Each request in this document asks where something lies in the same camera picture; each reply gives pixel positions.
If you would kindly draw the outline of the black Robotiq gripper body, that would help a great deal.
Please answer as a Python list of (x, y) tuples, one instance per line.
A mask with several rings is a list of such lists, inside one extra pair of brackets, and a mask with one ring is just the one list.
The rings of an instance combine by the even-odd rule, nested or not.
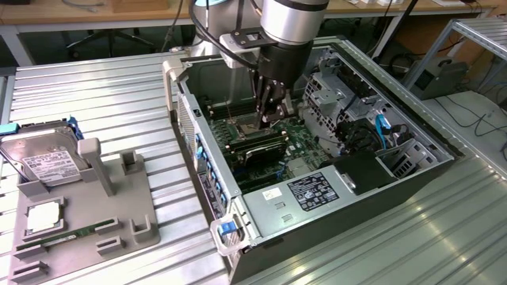
[(287, 88), (293, 88), (293, 84), (303, 74), (312, 46), (312, 41), (303, 45), (279, 43), (263, 46), (257, 61), (259, 75), (281, 82)]

